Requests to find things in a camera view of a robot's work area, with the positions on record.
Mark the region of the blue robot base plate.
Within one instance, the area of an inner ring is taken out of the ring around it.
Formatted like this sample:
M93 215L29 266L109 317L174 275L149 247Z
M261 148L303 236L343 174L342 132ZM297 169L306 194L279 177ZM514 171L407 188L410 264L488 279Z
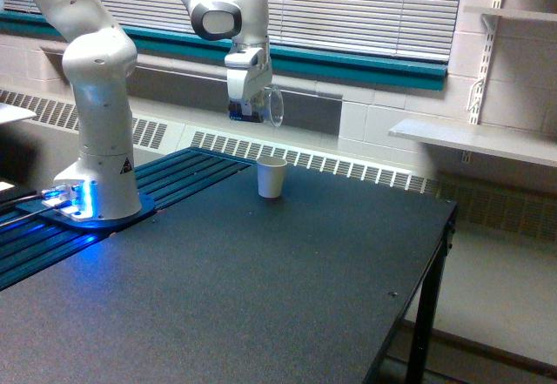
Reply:
M148 218L156 212L155 201L148 194L139 194L142 209L135 215L123 219L92 219L87 221L75 221L60 212L49 210L39 214L38 217L45 221L58 226L67 226L81 231L99 231L99 232L118 232L131 226L143 219Z

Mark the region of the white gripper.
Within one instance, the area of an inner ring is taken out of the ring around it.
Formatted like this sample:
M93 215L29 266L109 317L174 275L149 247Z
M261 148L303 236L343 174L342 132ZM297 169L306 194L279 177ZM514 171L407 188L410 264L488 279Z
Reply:
M272 82L269 44L233 44L225 56L229 118L260 123L252 110L253 98Z

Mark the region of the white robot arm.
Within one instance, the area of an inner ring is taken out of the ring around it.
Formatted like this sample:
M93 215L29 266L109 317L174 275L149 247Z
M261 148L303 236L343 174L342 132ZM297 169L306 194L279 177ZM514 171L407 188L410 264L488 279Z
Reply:
M107 222L138 214L132 115L126 80L136 68L135 44L99 0L33 0L67 41L64 74L77 107L77 160L54 180L44 204L76 222ZM268 0L181 0L195 33L229 39L225 58L229 115L265 121L272 81Z

